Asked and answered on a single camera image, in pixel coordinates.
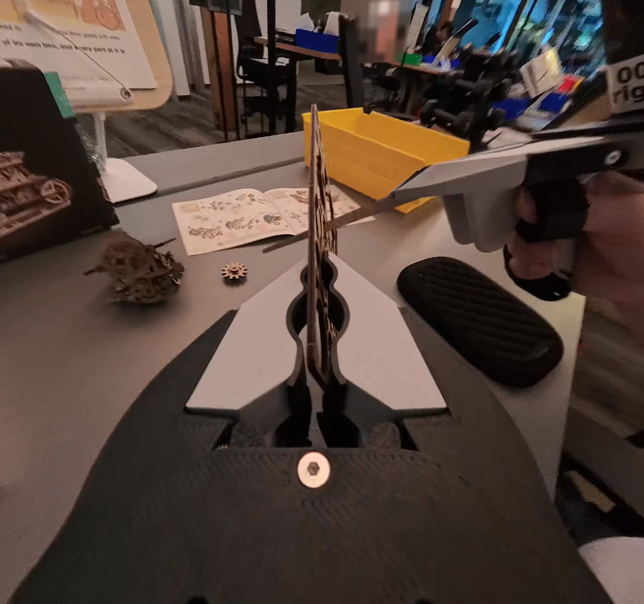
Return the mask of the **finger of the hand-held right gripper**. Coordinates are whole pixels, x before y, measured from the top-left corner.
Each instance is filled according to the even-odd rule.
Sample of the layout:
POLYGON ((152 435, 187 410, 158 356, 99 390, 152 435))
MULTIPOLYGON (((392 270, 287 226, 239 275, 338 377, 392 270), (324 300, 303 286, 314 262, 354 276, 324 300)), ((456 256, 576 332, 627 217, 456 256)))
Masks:
POLYGON ((479 153, 426 167, 392 193, 396 204, 440 197, 453 238, 481 253, 500 250, 518 216, 516 189, 526 177, 523 153, 479 153))

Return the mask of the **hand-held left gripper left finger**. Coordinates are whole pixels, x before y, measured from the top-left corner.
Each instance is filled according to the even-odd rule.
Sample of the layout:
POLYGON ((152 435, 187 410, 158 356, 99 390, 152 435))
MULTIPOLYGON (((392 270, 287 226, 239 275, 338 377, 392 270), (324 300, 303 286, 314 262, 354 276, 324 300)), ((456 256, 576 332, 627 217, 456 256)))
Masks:
POLYGON ((192 414, 229 417, 271 435, 277 447, 309 447, 307 265, 291 267, 242 303, 186 403, 192 414))

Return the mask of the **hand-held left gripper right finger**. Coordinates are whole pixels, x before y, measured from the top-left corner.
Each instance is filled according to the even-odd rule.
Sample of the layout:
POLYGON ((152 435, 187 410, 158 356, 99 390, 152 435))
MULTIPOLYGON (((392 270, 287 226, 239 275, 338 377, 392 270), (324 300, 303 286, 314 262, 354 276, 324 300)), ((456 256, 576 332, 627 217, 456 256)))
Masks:
POLYGON ((327 255, 327 447, 361 447, 380 424, 447 413, 398 304, 327 255))

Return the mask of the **wooden stick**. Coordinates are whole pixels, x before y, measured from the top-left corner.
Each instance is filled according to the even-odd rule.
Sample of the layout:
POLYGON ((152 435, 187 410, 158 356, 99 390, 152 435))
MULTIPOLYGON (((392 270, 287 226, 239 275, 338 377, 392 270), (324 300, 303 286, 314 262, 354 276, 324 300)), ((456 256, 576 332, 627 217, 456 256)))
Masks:
POLYGON ((376 216, 380 213, 383 213, 385 211, 389 211, 391 209, 394 209, 397 206, 402 205, 403 202, 401 199, 396 199, 393 195, 387 196, 385 198, 382 198, 380 200, 377 200, 375 202, 372 202, 371 204, 368 204, 367 206, 364 207, 359 207, 358 209, 351 211, 350 213, 347 213, 345 215, 342 215, 340 217, 334 218, 330 221, 322 221, 321 223, 321 229, 319 229, 316 232, 315 228, 315 218, 311 217, 309 220, 309 228, 307 231, 303 231, 301 233, 298 233, 295 236, 291 236, 289 238, 286 238, 285 240, 272 244, 270 246, 266 246, 263 250, 263 254, 271 253, 272 251, 276 251, 278 249, 281 249, 285 246, 289 246, 292 244, 295 244, 299 241, 302 241, 304 239, 308 239, 309 237, 317 234, 325 234, 327 232, 331 232, 333 230, 338 230, 341 229, 347 225, 350 225, 352 223, 355 223, 359 220, 362 220, 363 218, 369 217, 369 216, 376 216))

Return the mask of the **laser-cut wooden parts sheet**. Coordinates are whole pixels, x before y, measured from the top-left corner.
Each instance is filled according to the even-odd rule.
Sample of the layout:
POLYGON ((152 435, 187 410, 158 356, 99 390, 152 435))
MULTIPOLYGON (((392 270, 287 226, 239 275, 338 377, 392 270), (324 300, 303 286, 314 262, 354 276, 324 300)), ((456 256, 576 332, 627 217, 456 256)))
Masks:
POLYGON ((337 252, 337 232, 327 230, 334 219, 332 192, 326 169, 318 107, 310 110, 309 229, 307 238, 307 345, 308 371, 320 387, 332 378, 332 344, 337 330, 329 317, 326 256, 337 252))

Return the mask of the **partly built wooden model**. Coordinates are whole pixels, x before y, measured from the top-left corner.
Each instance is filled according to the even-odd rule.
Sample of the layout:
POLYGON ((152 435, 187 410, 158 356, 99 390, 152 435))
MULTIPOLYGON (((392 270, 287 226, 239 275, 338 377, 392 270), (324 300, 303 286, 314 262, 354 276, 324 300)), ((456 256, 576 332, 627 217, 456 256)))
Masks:
POLYGON ((114 230, 105 239, 98 264, 84 276, 105 273, 109 292, 116 302, 155 305, 166 302, 178 292, 185 268, 163 246, 173 242, 148 244, 123 230, 114 230))

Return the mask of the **black model kit box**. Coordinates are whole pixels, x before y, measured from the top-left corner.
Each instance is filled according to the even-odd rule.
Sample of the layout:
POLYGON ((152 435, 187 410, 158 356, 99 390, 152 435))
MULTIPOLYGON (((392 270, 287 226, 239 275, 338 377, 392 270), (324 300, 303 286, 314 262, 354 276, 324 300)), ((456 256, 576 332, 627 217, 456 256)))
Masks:
POLYGON ((46 76, 25 61, 1 66, 1 262, 118 223, 75 121, 46 76))

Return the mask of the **person's right hand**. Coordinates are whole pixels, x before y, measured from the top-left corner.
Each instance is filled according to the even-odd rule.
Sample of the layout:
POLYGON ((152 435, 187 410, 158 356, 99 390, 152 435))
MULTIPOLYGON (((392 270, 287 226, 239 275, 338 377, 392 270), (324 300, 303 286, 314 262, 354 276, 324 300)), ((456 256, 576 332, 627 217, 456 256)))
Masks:
MULTIPOLYGON (((586 189, 589 209, 578 238, 571 290, 643 309, 643 182, 616 171, 595 175, 586 189)), ((536 222, 527 192, 517 200, 519 218, 536 222)), ((520 281, 549 276, 559 265, 562 242, 528 243, 514 233, 507 246, 509 271, 520 281)))

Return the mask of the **black dumbbells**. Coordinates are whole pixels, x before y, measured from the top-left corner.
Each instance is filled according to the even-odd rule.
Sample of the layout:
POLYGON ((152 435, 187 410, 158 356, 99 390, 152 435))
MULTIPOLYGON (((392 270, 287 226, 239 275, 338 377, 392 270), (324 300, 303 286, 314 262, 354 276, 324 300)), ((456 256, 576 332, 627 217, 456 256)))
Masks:
POLYGON ((505 112, 496 109, 495 103, 504 101, 511 89, 511 78, 480 78, 466 80, 451 77, 447 95, 442 100, 427 100, 419 113, 422 125, 437 125, 452 135, 478 144, 489 131, 497 130, 505 112))

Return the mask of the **yellow plastic bin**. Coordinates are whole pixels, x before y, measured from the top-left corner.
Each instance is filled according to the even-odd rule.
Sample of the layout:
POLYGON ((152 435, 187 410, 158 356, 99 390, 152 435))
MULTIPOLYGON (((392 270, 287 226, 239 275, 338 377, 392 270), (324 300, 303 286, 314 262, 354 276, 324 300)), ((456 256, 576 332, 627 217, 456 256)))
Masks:
POLYGON ((318 112, 329 179, 374 200, 412 174, 470 152, 470 142, 361 108, 318 112))

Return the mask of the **black ribbed wrist rest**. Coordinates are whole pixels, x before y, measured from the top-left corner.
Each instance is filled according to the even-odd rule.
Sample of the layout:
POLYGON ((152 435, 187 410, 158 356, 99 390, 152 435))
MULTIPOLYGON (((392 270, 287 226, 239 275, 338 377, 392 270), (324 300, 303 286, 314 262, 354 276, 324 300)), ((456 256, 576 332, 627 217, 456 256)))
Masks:
POLYGON ((564 344, 540 314, 471 265, 436 256, 408 265, 400 295, 473 367, 497 383, 529 388, 561 362, 564 344))

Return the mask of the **open instruction booklet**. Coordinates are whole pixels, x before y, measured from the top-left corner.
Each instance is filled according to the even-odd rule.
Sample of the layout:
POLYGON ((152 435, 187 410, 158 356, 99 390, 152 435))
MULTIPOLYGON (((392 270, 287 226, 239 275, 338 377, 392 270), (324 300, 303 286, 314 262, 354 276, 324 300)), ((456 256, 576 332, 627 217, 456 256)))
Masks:
POLYGON ((173 203, 185 251, 190 256, 309 231, 307 187, 266 192, 239 189, 200 200, 173 203))

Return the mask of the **blue storage bin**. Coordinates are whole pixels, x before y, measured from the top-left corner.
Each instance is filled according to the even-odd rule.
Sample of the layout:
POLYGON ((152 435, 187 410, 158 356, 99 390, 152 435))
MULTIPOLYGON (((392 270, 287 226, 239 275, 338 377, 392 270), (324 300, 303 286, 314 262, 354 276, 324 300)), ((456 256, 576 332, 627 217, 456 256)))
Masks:
POLYGON ((315 22, 310 13, 301 14, 294 33, 296 46, 321 53, 337 53, 340 15, 340 12, 328 12, 326 17, 315 22))

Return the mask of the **black office chair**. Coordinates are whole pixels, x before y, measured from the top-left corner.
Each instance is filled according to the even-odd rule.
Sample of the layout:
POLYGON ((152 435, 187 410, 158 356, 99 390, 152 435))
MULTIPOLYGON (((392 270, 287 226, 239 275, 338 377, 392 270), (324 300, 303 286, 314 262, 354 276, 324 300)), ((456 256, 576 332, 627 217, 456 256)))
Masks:
MULTIPOLYGON (((269 116, 269 65, 264 47, 254 40, 262 35, 255 0, 242 0, 242 14, 235 16, 235 23, 238 40, 236 73, 242 80, 240 119, 247 131, 250 116, 269 116)), ((285 120, 286 133, 294 132, 297 98, 297 61, 294 57, 277 54, 274 83, 276 89, 286 88, 284 98, 278 97, 276 117, 285 120)))

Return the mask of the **instruction sign board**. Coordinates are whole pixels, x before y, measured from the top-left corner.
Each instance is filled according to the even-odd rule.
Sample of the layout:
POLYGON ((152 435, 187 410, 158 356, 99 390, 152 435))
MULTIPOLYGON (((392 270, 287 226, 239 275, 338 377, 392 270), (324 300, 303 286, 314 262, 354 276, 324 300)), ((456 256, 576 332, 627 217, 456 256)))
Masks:
POLYGON ((73 109, 147 110, 173 77, 150 0, 1 0, 1 64, 56 73, 73 109))

